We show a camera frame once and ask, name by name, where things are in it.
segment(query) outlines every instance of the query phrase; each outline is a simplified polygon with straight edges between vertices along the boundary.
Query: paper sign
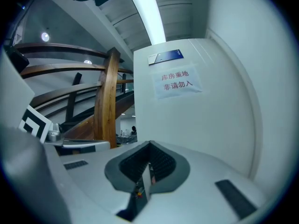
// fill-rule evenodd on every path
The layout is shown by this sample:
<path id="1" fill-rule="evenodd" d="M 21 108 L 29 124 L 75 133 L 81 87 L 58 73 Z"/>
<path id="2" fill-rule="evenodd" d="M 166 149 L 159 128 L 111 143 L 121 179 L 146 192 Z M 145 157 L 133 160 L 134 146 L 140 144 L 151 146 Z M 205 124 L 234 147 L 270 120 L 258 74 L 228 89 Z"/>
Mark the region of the paper sign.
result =
<path id="1" fill-rule="evenodd" d="M 184 58 L 181 51 L 178 50 L 170 50 L 162 53 L 155 53 L 148 56 L 149 65 L 157 64 L 160 62 L 166 62 L 171 60 L 176 60 Z"/>
<path id="2" fill-rule="evenodd" d="M 202 92 L 194 66 L 183 66 L 152 75 L 157 99 Z"/>

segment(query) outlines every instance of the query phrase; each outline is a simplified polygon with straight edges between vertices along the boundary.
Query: white ceiling beam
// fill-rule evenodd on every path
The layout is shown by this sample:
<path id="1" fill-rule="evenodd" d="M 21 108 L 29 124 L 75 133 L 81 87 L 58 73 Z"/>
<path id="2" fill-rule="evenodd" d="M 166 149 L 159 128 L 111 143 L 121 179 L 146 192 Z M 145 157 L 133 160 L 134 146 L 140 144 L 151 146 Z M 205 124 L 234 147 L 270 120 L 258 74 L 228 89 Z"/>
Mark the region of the white ceiling beam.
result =
<path id="1" fill-rule="evenodd" d="M 52 0 L 90 33 L 106 50 L 116 47 L 125 61 L 121 65 L 133 70 L 133 53 L 94 1 Z"/>
<path id="2" fill-rule="evenodd" d="M 156 0 L 132 0 L 144 23 L 152 45 L 166 42 L 164 28 Z"/>

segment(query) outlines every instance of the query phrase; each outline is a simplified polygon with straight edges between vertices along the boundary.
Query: black slot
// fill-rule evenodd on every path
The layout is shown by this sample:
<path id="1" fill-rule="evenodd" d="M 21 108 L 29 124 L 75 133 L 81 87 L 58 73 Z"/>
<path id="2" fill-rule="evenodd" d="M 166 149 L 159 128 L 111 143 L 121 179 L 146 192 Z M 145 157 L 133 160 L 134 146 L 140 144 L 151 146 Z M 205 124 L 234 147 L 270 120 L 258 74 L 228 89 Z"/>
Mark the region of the black slot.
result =
<path id="1" fill-rule="evenodd" d="M 256 211 L 256 207 L 229 180 L 215 182 L 215 185 L 225 197 L 240 219 Z"/>
<path id="2" fill-rule="evenodd" d="M 66 164 L 64 164 L 64 167 L 66 170 L 69 170 L 69 169 L 73 169 L 73 168 L 79 168 L 79 167 L 87 165 L 87 164 L 88 164 L 88 162 L 81 160 L 81 161 L 77 161 L 77 162 L 66 163 Z"/>

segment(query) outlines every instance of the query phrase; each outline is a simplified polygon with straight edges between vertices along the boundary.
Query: blue label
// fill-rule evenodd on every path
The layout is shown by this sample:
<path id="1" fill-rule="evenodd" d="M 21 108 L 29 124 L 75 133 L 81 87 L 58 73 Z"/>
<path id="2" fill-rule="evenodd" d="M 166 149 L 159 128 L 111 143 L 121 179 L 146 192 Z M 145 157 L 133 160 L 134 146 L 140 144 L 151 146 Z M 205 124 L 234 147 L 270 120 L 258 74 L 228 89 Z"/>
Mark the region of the blue label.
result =
<path id="1" fill-rule="evenodd" d="M 184 58 L 180 50 L 170 50 L 170 51 L 158 53 L 154 64 L 176 60 L 180 58 Z"/>

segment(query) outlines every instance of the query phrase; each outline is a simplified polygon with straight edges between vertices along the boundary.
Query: black vent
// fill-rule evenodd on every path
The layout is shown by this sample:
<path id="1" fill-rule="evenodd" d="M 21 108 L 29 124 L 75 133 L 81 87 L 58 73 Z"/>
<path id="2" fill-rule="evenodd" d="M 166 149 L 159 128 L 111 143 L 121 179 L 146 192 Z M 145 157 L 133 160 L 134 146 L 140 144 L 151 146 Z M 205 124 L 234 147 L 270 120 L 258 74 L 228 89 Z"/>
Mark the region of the black vent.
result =
<path id="1" fill-rule="evenodd" d="M 81 160 L 81 161 L 77 161 L 77 162 L 66 163 L 66 164 L 64 164 L 64 167 L 66 170 L 69 170 L 69 169 L 73 169 L 73 168 L 79 168 L 79 167 L 87 165 L 87 164 L 88 164 L 88 162 Z"/>
<path id="2" fill-rule="evenodd" d="M 156 182 L 167 177 L 176 167 L 174 158 L 149 143 L 122 160 L 120 162 L 120 170 L 130 180 L 138 182 L 149 162 L 153 166 Z"/>
<path id="3" fill-rule="evenodd" d="M 240 219 L 243 219 L 256 211 L 256 207 L 247 200 L 231 181 L 222 180 L 216 182 L 215 185 Z"/>

